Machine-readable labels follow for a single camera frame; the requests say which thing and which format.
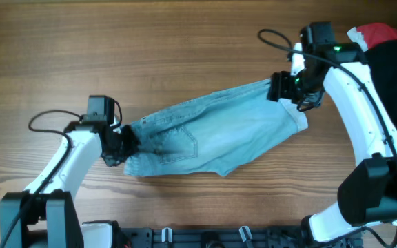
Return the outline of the light blue denim shorts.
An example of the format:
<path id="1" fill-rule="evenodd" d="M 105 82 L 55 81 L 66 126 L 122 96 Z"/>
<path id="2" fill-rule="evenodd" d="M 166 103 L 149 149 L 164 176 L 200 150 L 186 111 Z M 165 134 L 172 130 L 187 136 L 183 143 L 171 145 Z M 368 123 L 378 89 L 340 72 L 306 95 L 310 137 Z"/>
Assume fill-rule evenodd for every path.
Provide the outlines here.
<path id="1" fill-rule="evenodd" d="M 227 176 L 307 129 L 287 99 L 267 100 L 265 79 L 213 92 L 131 123 L 140 144 L 125 161 L 128 176 L 214 172 Z"/>

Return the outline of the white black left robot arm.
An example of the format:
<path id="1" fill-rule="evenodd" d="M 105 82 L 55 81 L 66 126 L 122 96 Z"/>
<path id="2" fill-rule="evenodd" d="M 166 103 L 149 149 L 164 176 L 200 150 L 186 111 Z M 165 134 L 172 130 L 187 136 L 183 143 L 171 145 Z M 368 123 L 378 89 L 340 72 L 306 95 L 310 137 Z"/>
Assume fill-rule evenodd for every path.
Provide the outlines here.
<path id="1" fill-rule="evenodd" d="M 45 169 L 23 191 L 0 202 L 1 247 L 111 247 L 116 223 L 80 225 L 74 198 L 88 170 L 103 158 L 117 166 L 136 153 L 131 127 L 72 121 Z"/>

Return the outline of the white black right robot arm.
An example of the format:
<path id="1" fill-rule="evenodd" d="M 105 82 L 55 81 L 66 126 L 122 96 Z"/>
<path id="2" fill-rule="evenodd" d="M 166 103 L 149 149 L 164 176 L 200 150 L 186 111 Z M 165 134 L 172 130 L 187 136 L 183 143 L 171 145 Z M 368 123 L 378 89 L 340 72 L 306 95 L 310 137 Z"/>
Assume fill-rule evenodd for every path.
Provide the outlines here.
<path id="1" fill-rule="evenodd" d="M 329 95 L 356 161 L 336 202 L 302 220 L 299 245 L 326 247 L 383 223 L 396 226 L 397 244 L 397 129 L 376 92 L 363 51 L 355 43 L 297 43 L 288 49 L 288 58 L 292 68 L 272 75 L 268 99 L 289 99 L 304 112 Z"/>

